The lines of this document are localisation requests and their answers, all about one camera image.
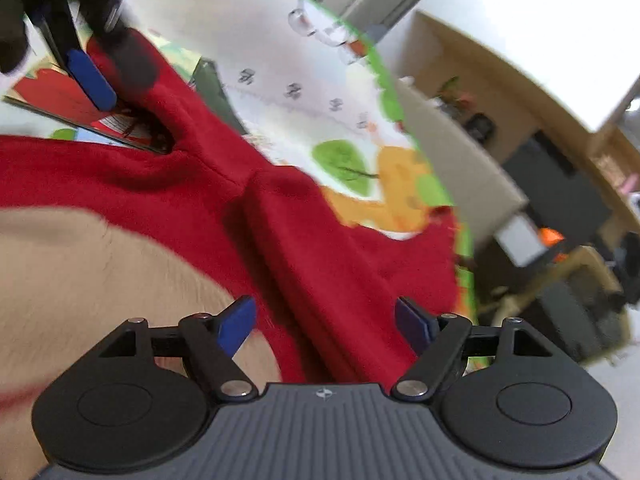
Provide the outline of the beige office chair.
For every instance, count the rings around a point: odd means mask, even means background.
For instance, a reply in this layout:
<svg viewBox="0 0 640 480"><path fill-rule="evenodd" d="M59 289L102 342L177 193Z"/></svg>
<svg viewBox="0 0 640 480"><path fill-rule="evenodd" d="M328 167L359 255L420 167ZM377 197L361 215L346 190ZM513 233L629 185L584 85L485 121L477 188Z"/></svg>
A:
<svg viewBox="0 0 640 480"><path fill-rule="evenodd" d="M631 342L620 281L597 252L585 245L497 304L491 324L521 318L582 364L609 359Z"/></svg>

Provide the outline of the beige sofa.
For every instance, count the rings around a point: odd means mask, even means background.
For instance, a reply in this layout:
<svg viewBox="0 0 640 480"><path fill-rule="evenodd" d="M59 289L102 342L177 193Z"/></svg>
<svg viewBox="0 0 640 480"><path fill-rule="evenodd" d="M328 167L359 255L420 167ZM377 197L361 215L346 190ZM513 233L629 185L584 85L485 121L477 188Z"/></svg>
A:
<svg viewBox="0 0 640 480"><path fill-rule="evenodd" d="M405 127L431 162L439 181L483 248L528 199L485 150L431 100L402 79L394 81Z"/></svg>

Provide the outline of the potted plant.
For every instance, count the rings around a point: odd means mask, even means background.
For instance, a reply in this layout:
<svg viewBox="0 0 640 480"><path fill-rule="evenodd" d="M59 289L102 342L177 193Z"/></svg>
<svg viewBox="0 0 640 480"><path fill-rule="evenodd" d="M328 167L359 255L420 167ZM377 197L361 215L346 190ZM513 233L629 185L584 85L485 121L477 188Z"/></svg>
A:
<svg viewBox="0 0 640 480"><path fill-rule="evenodd" d="M472 110L475 99L471 93L459 88L459 77L453 76L446 80L436 92L436 96L445 104L452 106L460 112Z"/></svg>

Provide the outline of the colourful cartoon play mat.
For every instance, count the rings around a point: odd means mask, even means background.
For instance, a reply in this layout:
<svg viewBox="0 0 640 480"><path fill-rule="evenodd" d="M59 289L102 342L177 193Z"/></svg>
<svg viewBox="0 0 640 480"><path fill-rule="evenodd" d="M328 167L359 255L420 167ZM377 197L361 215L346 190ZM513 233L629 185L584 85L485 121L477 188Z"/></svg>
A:
<svg viewBox="0 0 640 480"><path fill-rule="evenodd" d="M405 127L378 52L314 0L128 1L142 18L134 34L145 53L148 47L160 52L207 108L270 164L314 180L343 226L408 240L424 230L430 214L448 209L454 215ZM125 87L90 32L82 44L125 105L142 110L125 93L145 91ZM4 97L42 54L35 47L24 70L2 78L1 140L99 144L64 140L67 122ZM458 262L472 245L454 218L458 302L450 312L461 313L469 280Z"/></svg>

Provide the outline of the orange object on desk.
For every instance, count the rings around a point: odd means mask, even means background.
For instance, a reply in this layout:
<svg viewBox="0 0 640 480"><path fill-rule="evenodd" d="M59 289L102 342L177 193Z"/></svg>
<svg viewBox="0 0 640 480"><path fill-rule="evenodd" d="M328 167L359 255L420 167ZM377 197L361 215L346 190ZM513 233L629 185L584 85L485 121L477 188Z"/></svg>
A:
<svg viewBox="0 0 640 480"><path fill-rule="evenodd" d="M565 242L565 237L559 231L543 226L538 229L538 238L545 248L553 248L555 246L562 245ZM560 263L567 258L567 254L562 250L556 254L553 258L554 263Z"/></svg>

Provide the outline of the black cabinet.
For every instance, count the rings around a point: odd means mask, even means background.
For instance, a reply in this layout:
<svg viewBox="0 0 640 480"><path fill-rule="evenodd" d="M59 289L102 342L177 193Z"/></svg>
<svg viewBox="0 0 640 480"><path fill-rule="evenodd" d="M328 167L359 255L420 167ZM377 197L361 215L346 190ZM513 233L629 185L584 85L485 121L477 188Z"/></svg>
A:
<svg viewBox="0 0 640 480"><path fill-rule="evenodd" d="M587 175L541 130L502 168L526 195L530 218L560 232L569 248L590 242L611 214Z"/></svg>

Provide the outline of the red fleece garment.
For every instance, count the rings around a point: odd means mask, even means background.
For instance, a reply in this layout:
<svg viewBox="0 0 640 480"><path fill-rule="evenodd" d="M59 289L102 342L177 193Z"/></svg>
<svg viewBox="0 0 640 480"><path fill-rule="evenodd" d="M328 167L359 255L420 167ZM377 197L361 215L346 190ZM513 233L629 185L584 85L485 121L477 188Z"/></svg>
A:
<svg viewBox="0 0 640 480"><path fill-rule="evenodd" d="M170 132L169 154L1 140L2 392L38 393L128 318L170 325L244 295L254 382L392 386L416 358L397 299L457 307L452 212L408 240L343 226L314 180L270 164L154 47L146 58L154 86L125 99Z"/></svg>

